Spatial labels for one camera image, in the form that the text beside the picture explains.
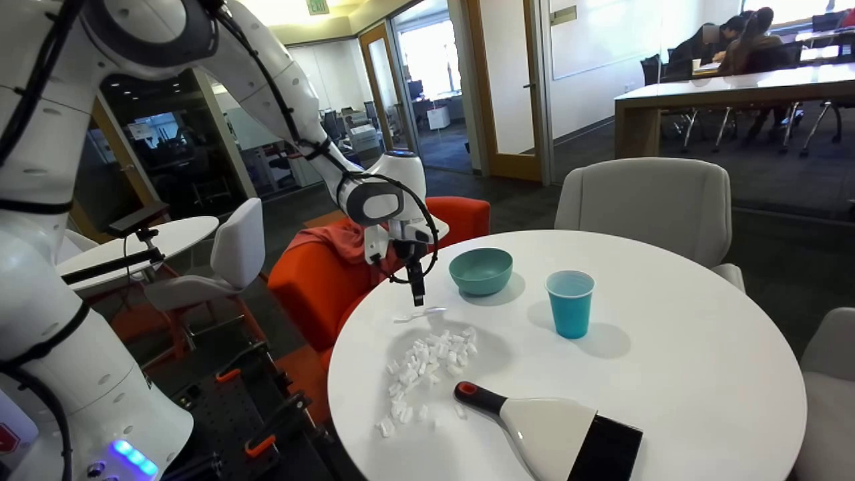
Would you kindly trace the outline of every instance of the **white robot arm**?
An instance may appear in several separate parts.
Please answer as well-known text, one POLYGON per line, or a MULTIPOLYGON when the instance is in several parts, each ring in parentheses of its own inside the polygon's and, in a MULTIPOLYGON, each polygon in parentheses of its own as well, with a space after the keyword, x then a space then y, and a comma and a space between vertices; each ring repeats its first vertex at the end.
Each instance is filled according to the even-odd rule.
POLYGON ((395 245, 419 301, 418 257, 437 237, 419 159, 386 155, 370 170, 346 159, 320 131, 306 74, 244 4, 17 0, 0 33, 13 37, 0 46, 0 477, 160 477, 194 433, 194 416, 145 379, 55 269, 92 103, 112 73, 164 79, 194 65, 212 69, 250 111, 315 155, 336 205, 367 225, 370 260, 395 245))

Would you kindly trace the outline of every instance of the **floor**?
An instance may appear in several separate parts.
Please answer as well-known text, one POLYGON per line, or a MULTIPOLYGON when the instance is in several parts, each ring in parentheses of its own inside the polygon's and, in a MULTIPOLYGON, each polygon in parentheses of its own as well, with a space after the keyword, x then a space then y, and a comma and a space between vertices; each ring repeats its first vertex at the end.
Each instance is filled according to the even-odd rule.
MULTIPOLYGON (((682 155, 678 139, 666 131, 666 151, 682 155)), ((694 158, 708 158, 732 170, 735 183, 735 244, 731 260, 747 269, 749 293, 768 308, 796 352, 817 329, 827 310, 855 304, 855 222, 849 222, 848 196, 855 169, 849 147, 815 141, 815 151, 803 159, 796 151, 781 155, 776 143, 740 143, 731 139, 728 150, 715 155, 712 137, 698 134, 694 158)), ((613 158, 613 123, 593 125, 560 143, 560 170, 613 158)), ((470 170, 427 169, 431 196, 474 196, 493 200, 495 233, 549 230, 560 202, 556 187, 537 187, 510 178, 483 178, 470 170)), ((303 189, 266 202, 268 225, 268 268, 299 233, 303 222, 334 212, 323 187, 303 189)), ((179 269, 204 272, 208 245, 179 260, 179 269)), ((271 336, 272 357, 303 344, 284 308, 262 282, 250 288, 250 304, 271 336)), ((236 322, 199 338, 196 355, 159 375, 164 385, 188 385, 212 376, 224 360, 246 346, 246 336, 236 322)))

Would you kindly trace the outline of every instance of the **blue light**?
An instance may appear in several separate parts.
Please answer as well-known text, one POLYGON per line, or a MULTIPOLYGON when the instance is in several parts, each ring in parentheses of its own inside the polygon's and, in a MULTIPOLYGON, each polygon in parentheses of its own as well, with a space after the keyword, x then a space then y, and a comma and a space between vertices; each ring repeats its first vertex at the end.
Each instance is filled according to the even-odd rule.
POLYGON ((147 459, 145 459, 141 451, 133 448, 133 451, 129 453, 129 461, 141 465, 141 461, 147 461, 147 459))
POLYGON ((120 439, 120 440, 112 440, 112 448, 115 448, 119 453, 124 453, 124 456, 125 456, 129 451, 133 451, 132 443, 124 440, 124 439, 120 439))
POLYGON ((141 465, 140 465, 140 471, 141 471, 145 476, 159 476, 159 465, 156 465, 156 461, 151 461, 151 459, 147 459, 147 461, 141 461, 141 465))

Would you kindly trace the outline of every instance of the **computer monitor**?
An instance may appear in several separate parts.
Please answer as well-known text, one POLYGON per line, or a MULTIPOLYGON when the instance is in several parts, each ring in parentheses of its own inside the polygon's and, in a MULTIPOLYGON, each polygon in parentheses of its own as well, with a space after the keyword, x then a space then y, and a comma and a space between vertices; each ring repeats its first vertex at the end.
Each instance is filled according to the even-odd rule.
POLYGON ((409 98, 423 98, 426 97, 426 82, 423 79, 409 79, 406 82, 409 98))

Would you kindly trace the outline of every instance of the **teal bowl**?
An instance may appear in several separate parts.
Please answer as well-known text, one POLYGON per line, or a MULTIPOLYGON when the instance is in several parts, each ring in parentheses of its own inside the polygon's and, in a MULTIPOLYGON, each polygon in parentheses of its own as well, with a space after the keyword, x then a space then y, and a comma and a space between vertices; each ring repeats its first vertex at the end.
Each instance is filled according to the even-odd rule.
POLYGON ((502 290, 514 272, 514 257, 502 249, 474 249, 453 260, 449 272, 466 296, 502 290))

